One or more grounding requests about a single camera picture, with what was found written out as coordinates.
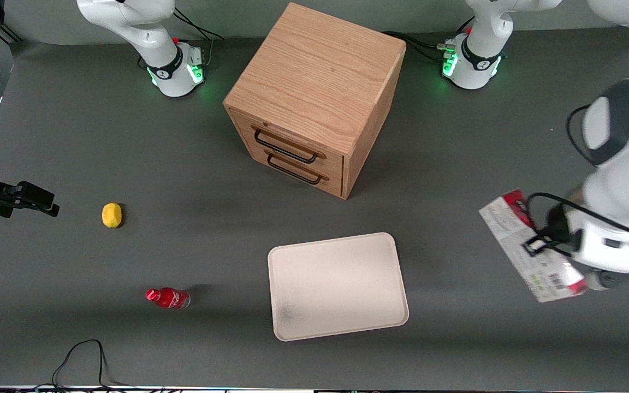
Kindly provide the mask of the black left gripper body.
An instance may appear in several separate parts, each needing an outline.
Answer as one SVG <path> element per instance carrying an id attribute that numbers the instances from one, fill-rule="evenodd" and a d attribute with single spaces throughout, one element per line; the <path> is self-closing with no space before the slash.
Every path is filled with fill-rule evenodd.
<path id="1" fill-rule="evenodd" d="M 558 245 L 574 245 L 574 238 L 569 229 L 564 204 L 557 204 L 548 211 L 545 237 Z"/>

